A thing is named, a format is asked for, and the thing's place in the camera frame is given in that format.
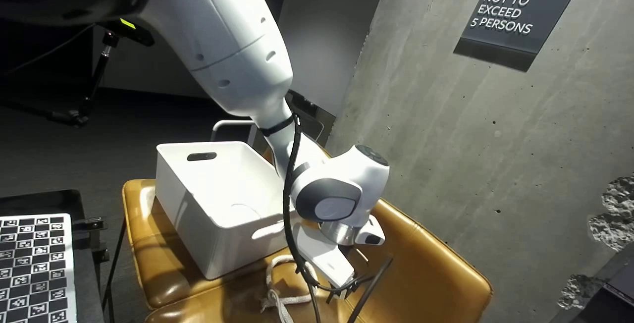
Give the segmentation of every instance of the black table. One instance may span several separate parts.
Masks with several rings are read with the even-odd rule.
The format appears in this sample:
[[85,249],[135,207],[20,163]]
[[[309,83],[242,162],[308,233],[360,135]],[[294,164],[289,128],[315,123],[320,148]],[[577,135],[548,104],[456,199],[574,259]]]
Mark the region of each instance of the black table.
[[[72,221],[86,219],[77,190],[60,190],[0,198],[0,216],[68,213]],[[104,323],[93,253],[88,234],[73,233],[75,296],[78,323]]]

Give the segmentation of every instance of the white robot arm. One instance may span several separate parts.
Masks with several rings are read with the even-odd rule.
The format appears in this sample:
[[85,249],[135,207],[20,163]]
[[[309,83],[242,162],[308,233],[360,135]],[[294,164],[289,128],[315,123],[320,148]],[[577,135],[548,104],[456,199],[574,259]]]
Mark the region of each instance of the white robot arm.
[[135,14],[161,33],[218,105],[253,118],[272,148],[279,176],[291,181],[295,210],[320,223],[320,230],[293,228],[297,248],[334,287],[345,288],[354,275],[339,246],[383,243],[380,224],[370,215],[389,174],[381,156],[356,145],[329,159],[300,134],[289,167],[295,126],[285,95],[293,72],[265,0],[25,1],[0,0],[0,16],[71,24]]

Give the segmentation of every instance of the maximum occupancy sign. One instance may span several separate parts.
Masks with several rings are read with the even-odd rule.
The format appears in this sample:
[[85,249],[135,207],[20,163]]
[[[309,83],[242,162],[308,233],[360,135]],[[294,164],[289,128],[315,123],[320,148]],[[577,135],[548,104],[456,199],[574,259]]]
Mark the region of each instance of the maximum occupancy sign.
[[[462,33],[465,40],[484,43],[493,47],[510,48],[526,52],[532,63],[546,38],[566,9],[570,0],[478,0],[469,22]],[[461,52],[460,44],[455,50],[458,54],[478,57],[474,52],[476,45],[470,45],[468,52]],[[488,61],[493,48],[486,50]]]

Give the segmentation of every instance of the dark floor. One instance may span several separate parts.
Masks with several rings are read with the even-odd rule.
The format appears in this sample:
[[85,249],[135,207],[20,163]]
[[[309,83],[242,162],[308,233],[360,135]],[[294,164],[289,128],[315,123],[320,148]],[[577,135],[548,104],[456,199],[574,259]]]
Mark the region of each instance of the dark floor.
[[[21,98],[58,110],[73,102],[56,95]],[[83,129],[47,122],[0,108],[0,197],[74,188],[81,192],[86,215],[105,216],[103,234],[114,251],[123,218],[121,187],[129,179],[154,178],[156,145],[207,141],[213,124],[230,118],[208,100],[104,90]],[[244,140],[246,131],[218,134],[218,140]],[[109,263],[102,266],[105,282]],[[113,281],[115,318],[143,322],[148,310],[138,286],[127,240]]]

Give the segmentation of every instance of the white plastic bin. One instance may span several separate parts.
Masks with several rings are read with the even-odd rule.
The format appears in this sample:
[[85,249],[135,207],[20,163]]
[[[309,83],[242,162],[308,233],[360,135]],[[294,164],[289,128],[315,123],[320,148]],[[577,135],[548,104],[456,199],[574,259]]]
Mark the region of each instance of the white plastic bin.
[[287,246],[283,181],[249,145],[167,143],[157,152],[156,196],[207,279]]

